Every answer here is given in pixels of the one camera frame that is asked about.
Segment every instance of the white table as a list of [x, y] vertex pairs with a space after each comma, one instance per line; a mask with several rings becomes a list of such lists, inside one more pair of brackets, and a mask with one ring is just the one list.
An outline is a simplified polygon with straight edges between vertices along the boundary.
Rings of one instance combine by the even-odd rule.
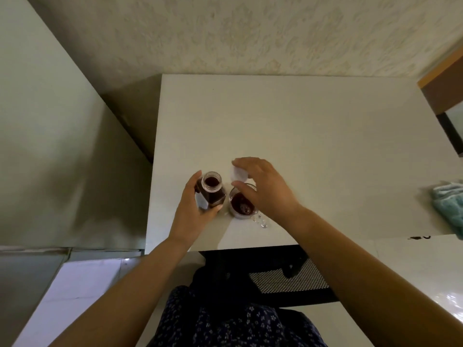
[[[414, 80], [163, 75], [146, 252], [168, 233], [196, 170], [222, 175], [231, 160], [266, 158], [299, 200], [352, 239], [448, 234], [430, 187], [461, 162]], [[192, 250], [294, 244], [227, 208]]]

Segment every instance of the forearm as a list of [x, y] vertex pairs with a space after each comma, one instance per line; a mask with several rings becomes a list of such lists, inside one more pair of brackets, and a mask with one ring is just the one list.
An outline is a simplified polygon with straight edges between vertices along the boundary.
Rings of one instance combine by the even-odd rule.
[[159, 244], [50, 346], [134, 346], [187, 250], [188, 246], [171, 239]]
[[376, 346], [458, 345], [463, 325], [309, 210], [284, 224]]

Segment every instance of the right hand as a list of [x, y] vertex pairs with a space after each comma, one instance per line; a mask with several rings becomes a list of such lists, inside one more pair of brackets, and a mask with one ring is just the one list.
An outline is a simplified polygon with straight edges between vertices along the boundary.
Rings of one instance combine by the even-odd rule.
[[257, 191], [241, 181], [233, 181], [231, 184], [258, 210], [282, 227], [287, 225], [295, 213], [304, 209], [270, 162], [256, 157], [243, 157], [236, 158], [231, 163], [248, 172], [249, 178], [256, 182]]

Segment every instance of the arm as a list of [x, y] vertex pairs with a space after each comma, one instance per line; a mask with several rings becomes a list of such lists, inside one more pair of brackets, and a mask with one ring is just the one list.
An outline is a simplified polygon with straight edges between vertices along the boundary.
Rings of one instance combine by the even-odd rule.
[[50, 347], [128, 347], [142, 334], [177, 264], [222, 206], [200, 213], [195, 173], [185, 186], [169, 237], [87, 309]]
[[232, 184], [299, 243], [344, 308], [375, 346], [457, 346], [463, 324], [364, 251], [314, 212], [301, 206], [265, 160], [239, 158], [257, 191]]

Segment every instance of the white bottle cap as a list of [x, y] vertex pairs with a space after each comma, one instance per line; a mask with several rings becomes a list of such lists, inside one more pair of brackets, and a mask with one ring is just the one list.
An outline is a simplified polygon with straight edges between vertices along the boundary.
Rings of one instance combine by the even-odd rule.
[[248, 179], [248, 172], [242, 168], [232, 166], [230, 177], [232, 181], [246, 182], [246, 180]]

